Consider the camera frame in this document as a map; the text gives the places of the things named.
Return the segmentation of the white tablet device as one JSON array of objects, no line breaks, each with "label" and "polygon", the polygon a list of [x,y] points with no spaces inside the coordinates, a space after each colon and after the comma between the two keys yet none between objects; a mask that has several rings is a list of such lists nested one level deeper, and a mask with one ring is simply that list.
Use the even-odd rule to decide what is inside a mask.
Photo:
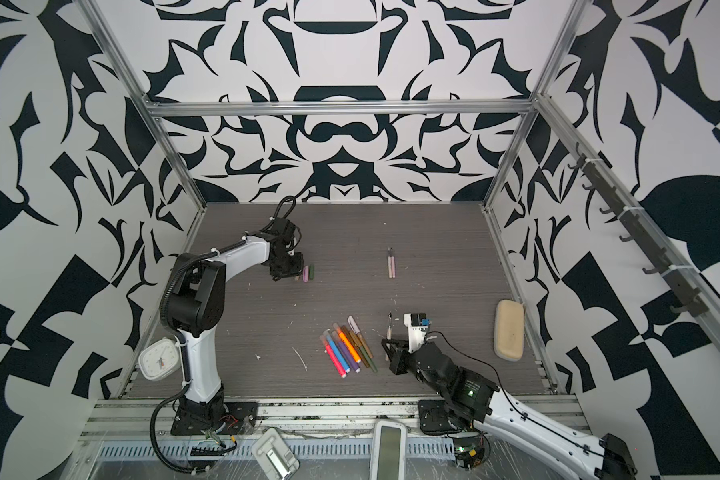
[{"label": "white tablet device", "polygon": [[371,480],[403,480],[405,477],[407,428],[388,419],[374,427],[370,464]]}]

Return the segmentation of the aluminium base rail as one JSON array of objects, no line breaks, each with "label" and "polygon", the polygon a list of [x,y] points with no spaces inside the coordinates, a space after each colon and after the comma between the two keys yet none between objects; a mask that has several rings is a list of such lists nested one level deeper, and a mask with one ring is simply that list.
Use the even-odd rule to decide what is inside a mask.
[{"label": "aluminium base rail", "polygon": [[[399,421],[419,430],[421,397],[264,398],[255,399],[253,413],[246,413],[248,398],[232,398],[230,413],[222,420],[234,435],[251,436],[270,427],[287,437],[367,436],[380,419]],[[156,399],[102,400],[94,406],[82,440],[136,440],[148,437],[149,420]]]}]

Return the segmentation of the brown pen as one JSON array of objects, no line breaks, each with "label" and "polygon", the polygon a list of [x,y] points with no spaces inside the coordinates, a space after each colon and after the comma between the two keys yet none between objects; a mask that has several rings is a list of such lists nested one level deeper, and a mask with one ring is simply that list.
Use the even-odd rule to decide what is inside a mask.
[{"label": "brown pen", "polygon": [[[388,313],[388,324],[387,324],[387,329],[386,329],[386,340],[392,339],[392,328],[393,328],[393,317],[392,317],[392,313],[389,312]],[[385,359],[387,362],[390,362],[389,354],[385,353]]]}]

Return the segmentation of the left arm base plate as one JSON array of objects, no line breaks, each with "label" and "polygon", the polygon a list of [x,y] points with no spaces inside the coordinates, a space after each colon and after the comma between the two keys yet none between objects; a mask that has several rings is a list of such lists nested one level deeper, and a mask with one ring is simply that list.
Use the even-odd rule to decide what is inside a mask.
[{"label": "left arm base plate", "polygon": [[180,403],[170,433],[173,436],[200,435],[208,430],[222,435],[245,433],[255,426],[258,407],[257,402]]}]

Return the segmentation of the red pink marker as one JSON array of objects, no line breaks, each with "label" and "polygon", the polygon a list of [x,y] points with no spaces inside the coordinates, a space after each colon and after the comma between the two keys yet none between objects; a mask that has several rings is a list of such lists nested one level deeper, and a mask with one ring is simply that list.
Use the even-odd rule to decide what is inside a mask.
[{"label": "red pink marker", "polygon": [[346,377],[346,371],[345,371],[345,369],[343,368],[342,364],[339,362],[339,360],[338,360],[336,354],[334,353],[332,347],[330,346],[330,344],[328,343],[328,341],[327,341],[327,339],[325,338],[324,335],[321,335],[321,336],[320,336],[320,340],[321,340],[323,346],[325,347],[326,352],[327,352],[327,354],[329,355],[329,358],[331,359],[331,361],[332,361],[332,363],[333,363],[336,371],[338,372],[338,375],[339,375],[342,379],[344,379],[344,378]]}]

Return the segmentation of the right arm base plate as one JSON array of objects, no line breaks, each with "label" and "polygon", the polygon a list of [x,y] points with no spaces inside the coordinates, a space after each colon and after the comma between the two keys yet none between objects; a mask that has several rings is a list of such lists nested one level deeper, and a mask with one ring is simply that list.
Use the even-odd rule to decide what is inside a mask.
[{"label": "right arm base plate", "polygon": [[430,436],[450,435],[472,429],[471,411],[463,405],[446,400],[419,400],[420,430]]}]

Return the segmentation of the white timer clock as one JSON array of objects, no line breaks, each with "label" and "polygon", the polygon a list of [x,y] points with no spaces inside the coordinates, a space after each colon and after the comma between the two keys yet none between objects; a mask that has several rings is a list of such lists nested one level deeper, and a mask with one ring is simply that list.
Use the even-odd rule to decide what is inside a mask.
[{"label": "white timer clock", "polygon": [[159,381],[180,367],[180,351],[175,340],[162,338],[146,347],[138,356],[141,375],[148,381]]}]

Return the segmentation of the black hook rail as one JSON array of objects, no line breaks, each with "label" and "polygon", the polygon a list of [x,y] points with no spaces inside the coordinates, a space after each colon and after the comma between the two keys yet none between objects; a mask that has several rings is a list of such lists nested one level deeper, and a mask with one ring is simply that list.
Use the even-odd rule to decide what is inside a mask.
[{"label": "black hook rail", "polygon": [[587,156],[579,146],[575,147],[575,155],[571,168],[581,171],[588,179],[584,189],[597,192],[606,203],[600,212],[615,218],[625,229],[626,234],[620,241],[635,243],[649,262],[642,269],[643,273],[660,276],[678,299],[679,304],[670,310],[693,317],[707,313],[709,306],[702,298],[698,282],[692,279],[694,268],[671,251],[669,241],[645,208],[626,190],[603,159]]}]

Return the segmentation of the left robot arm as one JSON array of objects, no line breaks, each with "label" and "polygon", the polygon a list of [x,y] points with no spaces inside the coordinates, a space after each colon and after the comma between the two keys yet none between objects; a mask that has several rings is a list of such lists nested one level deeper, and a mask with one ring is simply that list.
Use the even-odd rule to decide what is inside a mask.
[{"label": "left robot arm", "polygon": [[296,248],[301,239],[295,223],[273,217],[264,229],[247,232],[231,245],[177,258],[159,318],[178,341],[184,403],[209,409],[224,399],[215,333],[224,313],[226,283],[256,266],[267,268],[274,281],[300,276],[305,262]]}]

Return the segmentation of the olive green marker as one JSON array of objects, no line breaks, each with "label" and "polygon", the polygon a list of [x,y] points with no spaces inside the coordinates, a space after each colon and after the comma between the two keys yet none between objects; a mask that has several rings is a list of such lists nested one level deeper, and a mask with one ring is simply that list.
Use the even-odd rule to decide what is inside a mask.
[{"label": "olive green marker", "polygon": [[369,355],[366,347],[364,346],[364,344],[363,344],[362,341],[360,340],[359,336],[358,336],[356,333],[354,333],[353,331],[351,331],[350,334],[351,334],[351,336],[352,336],[353,341],[355,342],[356,346],[357,346],[358,349],[359,349],[359,352],[360,352],[361,358],[362,358],[362,360],[363,360],[363,363],[364,363],[368,368],[370,368],[372,372],[377,373],[377,372],[378,372],[378,369],[377,369],[375,363],[373,362],[373,359],[370,357],[370,355]]}]

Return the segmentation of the green lit circuit board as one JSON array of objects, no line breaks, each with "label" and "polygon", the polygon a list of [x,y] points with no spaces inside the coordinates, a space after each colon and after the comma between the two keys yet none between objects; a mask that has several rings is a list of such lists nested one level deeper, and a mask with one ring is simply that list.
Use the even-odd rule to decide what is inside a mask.
[{"label": "green lit circuit board", "polygon": [[454,464],[465,470],[481,465],[492,452],[489,440],[482,435],[453,438],[453,446]]}]

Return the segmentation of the orange marker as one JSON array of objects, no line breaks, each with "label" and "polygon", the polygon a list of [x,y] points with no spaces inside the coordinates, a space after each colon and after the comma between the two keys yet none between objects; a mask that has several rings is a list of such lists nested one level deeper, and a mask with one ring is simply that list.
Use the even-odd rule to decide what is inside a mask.
[{"label": "orange marker", "polygon": [[334,324],[333,324],[333,327],[334,327],[334,330],[335,330],[335,331],[337,332],[337,334],[339,335],[341,341],[342,341],[342,342],[346,345],[346,347],[348,348],[348,350],[349,350],[349,352],[350,352],[350,355],[352,356],[353,360],[354,360],[356,363],[362,363],[362,359],[361,359],[360,355],[358,354],[357,350],[355,349],[355,347],[353,346],[353,344],[350,342],[349,336],[344,332],[344,330],[343,330],[337,323],[334,323]]}]

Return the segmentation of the purple marker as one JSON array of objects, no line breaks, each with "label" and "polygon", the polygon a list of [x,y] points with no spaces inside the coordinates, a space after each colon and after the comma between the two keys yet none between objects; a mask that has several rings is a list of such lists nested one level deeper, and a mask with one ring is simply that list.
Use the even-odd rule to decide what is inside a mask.
[{"label": "purple marker", "polygon": [[340,339],[339,335],[336,331],[331,331],[331,337],[340,349],[343,357],[348,362],[349,367],[356,373],[359,373],[361,371],[360,367],[358,366],[357,362],[354,360],[354,358],[351,355],[351,352],[347,348],[347,346],[344,344],[344,342]]}]

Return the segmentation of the beige sponge block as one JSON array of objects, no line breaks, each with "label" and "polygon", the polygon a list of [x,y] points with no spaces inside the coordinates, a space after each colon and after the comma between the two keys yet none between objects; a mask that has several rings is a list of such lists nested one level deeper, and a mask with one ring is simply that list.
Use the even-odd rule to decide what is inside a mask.
[{"label": "beige sponge block", "polygon": [[518,362],[524,353],[525,311],[521,303],[501,300],[494,320],[494,352],[506,361]]}]

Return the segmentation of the blue marker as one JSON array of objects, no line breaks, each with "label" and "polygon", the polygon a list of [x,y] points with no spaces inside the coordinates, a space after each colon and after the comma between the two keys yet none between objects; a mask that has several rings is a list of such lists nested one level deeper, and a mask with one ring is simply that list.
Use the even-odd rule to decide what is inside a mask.
[{"label": "blue marker", "polygon": [[329,348],[330,348],[331,352],[332,352],[332,353],[334,354],[334,356],[336,357],[336,359],[337,359],[337,361],[339,362],[339,365],[341,366],[342,370],[343,370],[345,373],[349,373],[349,372],[350,372],[350,367],[349,367],[348,363],[346,362],[346,360],[344,359],[344,357],[343,357],[341,351],[339,350],[338,346],[336,345],[335,341],[334,341],[333,338],[331,337],[331,334],[330,334],[330,331],[329,331],[329,330],[326,330],[326,331],[325,331],[325,338],[326,338],[326,340],[327,340],[327,342],[328,342],[328,344],[329,344]]}]

